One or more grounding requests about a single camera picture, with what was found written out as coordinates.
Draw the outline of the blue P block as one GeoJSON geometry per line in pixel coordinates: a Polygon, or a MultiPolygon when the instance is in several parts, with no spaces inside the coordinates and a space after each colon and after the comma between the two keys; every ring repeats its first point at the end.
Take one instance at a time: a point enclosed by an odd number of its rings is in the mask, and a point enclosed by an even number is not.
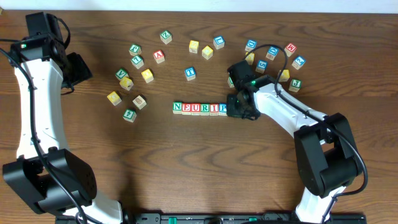
{"type": "Polygon", "coordinates": [[[220,116],[226,116],[227,115],[227,104],[226,103],[220,103],[219,104],[219,115],[220,116]]]}

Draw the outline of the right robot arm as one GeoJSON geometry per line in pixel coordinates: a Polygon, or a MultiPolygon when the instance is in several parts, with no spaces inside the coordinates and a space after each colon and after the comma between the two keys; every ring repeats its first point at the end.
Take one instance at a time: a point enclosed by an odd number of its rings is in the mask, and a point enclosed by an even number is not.
{"type": "Polygon", "coordinates": [[[256,77],[247,61],[227,69],[237,94],[228,95],[227,115],[255,120],[265,114],[294,139],[297,169],[305,186],[293,214],[273,222],[365,223],[364,215],[332,215],[331,208],[354,178],[364,174],[348,120],[315,111],[283,90],[268,75],[256,77]]]}

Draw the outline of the red I block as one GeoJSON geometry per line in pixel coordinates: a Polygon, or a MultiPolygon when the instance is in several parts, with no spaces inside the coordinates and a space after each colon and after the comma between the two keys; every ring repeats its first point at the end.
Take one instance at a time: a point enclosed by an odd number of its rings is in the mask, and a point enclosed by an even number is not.
{"type": "Polygon", "coordinates": [[[210,104],[210,116],[218,116],[219,115],[219,104],[218,103],[211,103],[210,104]]]}

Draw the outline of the red U block moved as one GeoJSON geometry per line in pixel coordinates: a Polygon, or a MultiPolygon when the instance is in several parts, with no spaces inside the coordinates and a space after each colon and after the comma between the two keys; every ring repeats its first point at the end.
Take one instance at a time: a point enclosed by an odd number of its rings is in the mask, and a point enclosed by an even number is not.
{"type": "Polygon", "coordinates": [[[200,103],[192,103],[191,104],[191,115],[199,116],[201,111],[201,104],[200,103]]]}

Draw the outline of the green N block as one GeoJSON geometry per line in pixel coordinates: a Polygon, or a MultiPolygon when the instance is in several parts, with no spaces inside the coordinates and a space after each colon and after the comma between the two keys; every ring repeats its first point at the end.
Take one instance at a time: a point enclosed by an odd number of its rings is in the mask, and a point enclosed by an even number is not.
{"type": "Polygon", "coordinates": [[[172,105],[173,114],[182,114],[182,102],[174,101],[172,105]]]}

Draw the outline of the green R block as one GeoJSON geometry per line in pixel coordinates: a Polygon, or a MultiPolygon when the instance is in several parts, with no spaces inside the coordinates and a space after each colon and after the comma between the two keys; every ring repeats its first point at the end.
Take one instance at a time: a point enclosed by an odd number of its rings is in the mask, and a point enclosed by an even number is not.
{"type": "Polygon", "coordinates": [[[200,104],[200,115],[209,116],[210,115],[210,105],[208,103],[200,104]]]}

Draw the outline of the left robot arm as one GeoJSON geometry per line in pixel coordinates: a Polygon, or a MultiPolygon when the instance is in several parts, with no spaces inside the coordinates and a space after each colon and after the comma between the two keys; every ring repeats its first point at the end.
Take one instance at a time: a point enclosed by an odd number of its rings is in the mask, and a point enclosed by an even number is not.
{"type": "Polygon", "coordinates": [[[93,169],[65,137],[61,97],[91,78],[90,69],[79,54],[66,53],[62,19],[45,12],[25,19],[29,35],[5,53],[21,94],[21,138],[2,176],[33,212],[57,223],[127,223],[122,205],[98,191],[93,169]]]}

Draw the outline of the red E block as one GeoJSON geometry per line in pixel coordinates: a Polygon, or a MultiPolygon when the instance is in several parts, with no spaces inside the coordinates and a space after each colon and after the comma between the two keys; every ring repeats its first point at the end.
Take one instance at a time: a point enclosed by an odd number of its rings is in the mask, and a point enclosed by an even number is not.
{"type": "Polygon", "coordinates": [[[192,114],[192,104],[191,103],[183,103],[182,104],[182,114],[184,114],[184,115],[192,114]]]}

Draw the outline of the yellow S block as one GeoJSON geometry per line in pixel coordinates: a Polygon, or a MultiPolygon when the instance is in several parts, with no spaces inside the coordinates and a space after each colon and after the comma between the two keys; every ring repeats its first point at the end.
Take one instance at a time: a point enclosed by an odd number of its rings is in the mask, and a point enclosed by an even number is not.
{"type": "Polygon", "coordinates": [[[249,65],[252,65],[253,62],[254,62],[255,54],[254,54],[253,52],[251,52],[251,53],[246,52],[245,56],[246,56],[246,57],[245,57],[245,61],[247,61],[247,63],[248,63],[249,65]]]}

